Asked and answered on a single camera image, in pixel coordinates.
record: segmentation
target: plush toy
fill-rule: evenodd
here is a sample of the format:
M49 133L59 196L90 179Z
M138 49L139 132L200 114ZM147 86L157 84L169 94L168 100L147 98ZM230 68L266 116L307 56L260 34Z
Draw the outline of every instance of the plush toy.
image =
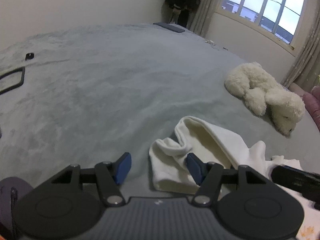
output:
M305 113L302 99L285 90L259 63L245 63L231 70L224 82L231 95L243 98L256 115L265 114L267 105L276 128L290 135Z

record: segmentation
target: black rubber band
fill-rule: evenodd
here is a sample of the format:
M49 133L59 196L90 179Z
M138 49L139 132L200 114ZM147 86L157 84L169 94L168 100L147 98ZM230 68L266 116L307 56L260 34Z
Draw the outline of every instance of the black rubber band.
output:
M4 74L0 75L0 80L1 80L1 79L5 78L6 76L9 76L9 75L11 75L11 74L13 74L13 73L16 73L16 72L19 72L19 71L22 72L22 73L21 73L21 80L20 80L20 82L17 83L17 84L15 84L15 85L12 85L12 86L10 86L10 87L7 87L7 88L1 90L1 91L0 91L0 95L4 94L4 93L6 93L6 92L9 92L10 90L15 89L15 88L18 88L18 87L20 87L20 86L23 85L23 83L24 83L24 73L25 73L25 71L26 71L26 68L25 68L25 67L19 67L19 68L16 68L16 69L14 69L14 70L11 70L11 71L9 71L9 72L7 72L7 73L4 73Z

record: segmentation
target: gray bed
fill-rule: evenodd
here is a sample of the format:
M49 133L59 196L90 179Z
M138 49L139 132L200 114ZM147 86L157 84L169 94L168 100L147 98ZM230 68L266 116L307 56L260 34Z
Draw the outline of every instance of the gray bed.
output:
M35 58L25 61L28 52ZM248 147L263 140L266 158L299 159L320 173L320 135L308 113L286 138L225 90L227 72L243 62L156 25L81 27L15 44L1 52L0 71L26 66L25 82L0 95L0 179L35 187L70 163L93 167L128 151L124 196L170 196L153 190L148 149L186 115L238 133Z

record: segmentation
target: pink cushion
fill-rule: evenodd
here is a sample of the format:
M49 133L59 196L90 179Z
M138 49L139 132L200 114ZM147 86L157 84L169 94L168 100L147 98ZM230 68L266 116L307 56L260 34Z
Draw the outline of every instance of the pink cushion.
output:
M311 95L313 95L316 99L320 101L320 87L319 86L313 87L313 89L311 90Z
M308 92L304 93L302 100L306 105L307 111L315 121L320 131L320 101Z

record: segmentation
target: pillow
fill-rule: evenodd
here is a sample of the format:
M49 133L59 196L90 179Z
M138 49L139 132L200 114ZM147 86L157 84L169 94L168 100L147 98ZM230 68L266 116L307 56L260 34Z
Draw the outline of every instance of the pillow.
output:
M320 131L320 101L308 92L304 93L302 100L306 105L307 111L311 115L313 121L315 121Z

